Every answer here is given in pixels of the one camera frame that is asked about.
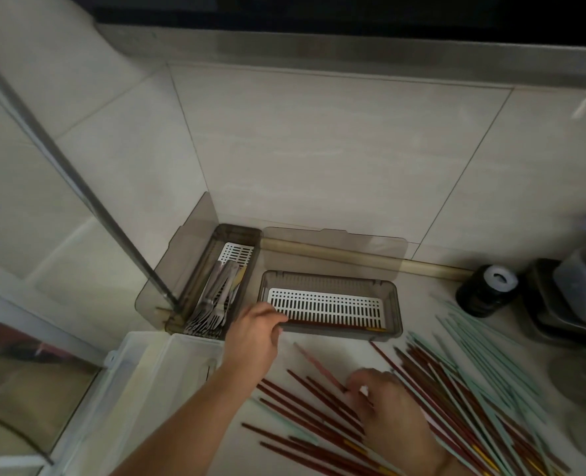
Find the pile of chopsticks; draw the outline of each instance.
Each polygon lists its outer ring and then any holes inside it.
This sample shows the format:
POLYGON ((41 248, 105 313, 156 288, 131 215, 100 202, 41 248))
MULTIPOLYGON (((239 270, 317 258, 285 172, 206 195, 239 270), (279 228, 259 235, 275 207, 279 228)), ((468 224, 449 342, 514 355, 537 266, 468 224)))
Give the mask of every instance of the pile of chopsticks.
POLYGON ((217 261, 209 274, 194 312, 187 320, 183 334, 217 339, 222 334, 227 312, 233 303, 246 267, 238 262, 217 261))
MULTIPOLYGON (((394 347, 400 365, 376 344, 370 344, 424 410, 439 443, 477 476, 562 476, 570 472, 533 427, 521 426, 478 383, 422 339, 411 336, 405 352, 394 347)), ((345 392, 317 359, 295 345, 339 392, 345 392)), ((270 399, 260 398, 259 403, 303 438, 281 437, 243 423, 246 429, 271 440, 262 441, 261 446, 329 476, 400 473, 365 447, 361 423, 342 400, 312 377, 287 372, 330 412, 326 414, 264 379, 258 389, 270 399), (317 437, 339 452, 320 447, 317 437)))
POLYGON ((374 343, 431 421, 440 444, 477 475, 558 476, 570 468, 524 428, 475 380, 411 334, 407 350, 394 347, 396 365, 374 343))

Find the metal rod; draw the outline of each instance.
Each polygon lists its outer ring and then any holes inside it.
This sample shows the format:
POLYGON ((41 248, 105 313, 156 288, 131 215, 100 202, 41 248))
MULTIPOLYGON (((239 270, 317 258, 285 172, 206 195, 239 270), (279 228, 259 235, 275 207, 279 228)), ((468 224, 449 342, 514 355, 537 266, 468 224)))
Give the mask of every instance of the metal rod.
POLYGON ((154 269, 147 263, 143 255, 107 211, 106 207, 103 206, 88 184, 85 183, 82 176, 79 175, 79 172, 77 172, 75 167, 66 158, 66 155, 59 149, 55 141, 48 135, 37 119, 35 119, 19 95, 1 74, 0 104, 26 135, 28 135, 31 141, 35 143, 37 149, 42 152, 43 156, 57 170, 77 197, 97 217, 98 221, 101 222, 106 231, 116 240, 132 262, 146 275, 149 281, 170 304, 172 310, 178 312, 179 303, 176 296, 172 294, 154 269))

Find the black container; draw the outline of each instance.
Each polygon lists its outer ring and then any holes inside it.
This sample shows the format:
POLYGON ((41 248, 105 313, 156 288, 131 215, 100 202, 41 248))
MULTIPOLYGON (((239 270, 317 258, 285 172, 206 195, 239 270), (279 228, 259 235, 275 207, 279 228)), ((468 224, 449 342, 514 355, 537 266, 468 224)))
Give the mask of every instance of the black container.
POLYGON ((516 275, 497 265, 483 265, 456 290, 456 302, 474 317, 488 317, 518 295, 516 275))

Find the white plastic container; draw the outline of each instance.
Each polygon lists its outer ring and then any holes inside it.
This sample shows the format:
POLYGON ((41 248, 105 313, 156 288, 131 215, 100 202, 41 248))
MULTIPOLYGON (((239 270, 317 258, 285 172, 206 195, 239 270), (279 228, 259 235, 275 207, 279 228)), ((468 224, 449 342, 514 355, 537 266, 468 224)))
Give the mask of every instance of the white plastic container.
POLYGON ((164 332, 129 333, 56 473, 105 476, 207 381, 223 342, 164 332))
POLYGON ((586 322, 586 260, 584 249, 568 256, 553 272, 553 280, 575 315, 586 322))

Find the white table surface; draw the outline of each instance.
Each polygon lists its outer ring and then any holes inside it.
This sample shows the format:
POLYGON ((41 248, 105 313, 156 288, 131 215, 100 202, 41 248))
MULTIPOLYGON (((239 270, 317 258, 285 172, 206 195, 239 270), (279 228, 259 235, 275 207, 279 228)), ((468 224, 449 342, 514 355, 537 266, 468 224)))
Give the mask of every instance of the white table surface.
MULTIPOLYGON (((264 251, 260 254, 258 267, 254 271, 245 296, 245 303, 256 301, 257 288, 259 287, 262 272, 265 270, 265 267, 273 268, 268 263, 268 256, 269 254, 265 254, 264 251)), ((323 269, 326 271, 326 263, 321 262, 321 264, 323 264, 323 269)), ((286 267, 283 267, 284 270, 291 270, 291 264, 285 265, 286 267)), ((347 267, 348 270, 352 271, 352 266, 346 266, 345 264, 329 263, 329 267, 329 271, 333 271, 335 274, 342 274, 342 269, 346 269, 347 267)), ((462 352, 460 352, 445 329, 441 327, 439 321, 435 318, 436 314, 445 317, 448 311, 432 298, 431 295, 453 301, 454 291, 459 285, 457 282, 366 268, 358 268, 357 270, 362 277, 392 280, 397 286, 401 319, 403 322, 403 335, 387 343, 379 344, 393 361, 397 364, 399 363, 398 358, 394 355, 392 346, 397 345, 400 348, 404 348, 408 331, 414 331, 426 338, 433 345, 438 346, 432 337, 432 334, 436 333, 448 343, 448 347, 455 351, 455 357, 457 356, 457 360, 463 364, 465 370, 475 376, 477 380, 483 380, 479 373, 476 372, 472 363, 464 358, 462 352)), ((573 410, 575 406, 555 390, 546 374, 548 362, 565 350, 534 343, 523 336, 514 319, 514 310, 516 310, 514 306, 504 308, 487 319, 487 322, 520 342, 522 347, 508 343, 497 336, 490 336, 490 338, 503 350, 508 352, 513 359, 518 361, 520 366, 526 368, 528 373, 543 389, 548 405, 550 422, 545 425, 536 421, 535 425, 544 440, 547 441, 553 452, 572 468, 572 474, 578 476, 586 475, 586 457, 580 454, 568 439, 564 426, 565 415, 573 410)), ((313 376, 326 385, 326 387, 329 387, 326 380, 293 348, 292 344, 294 342, 301 344, 305 349, 309 350, 341 381, 345 381, 347 376, 358 368, 377 368, 380 371, 389 369, 387 363, 374 351, 367 341, 284 332, 280 337, 278 358, 273 364, 267 378, 322 410, 326 408, 322 407, 321 402, 314 399, 297 381, 286 373, 286 369, 292 369, 300 376, 313 376)), ((264 397, 258 390, 254 392, 254 396, 264 397)), ((225 434, 223 443, 209 471, 211 476, 318 474, 283 456, 276 455, 266 448, 260 447, 258 441, 266 439, 242 428, 240 426, 242 422, 256 425, 284 437, 292 434, 288 427, 276 418, 270 416, 255 404, 251 402, 246 403, 238 412, 225 434)), ((330 444, 325 442, 321 445, 331 448, 330 444)))

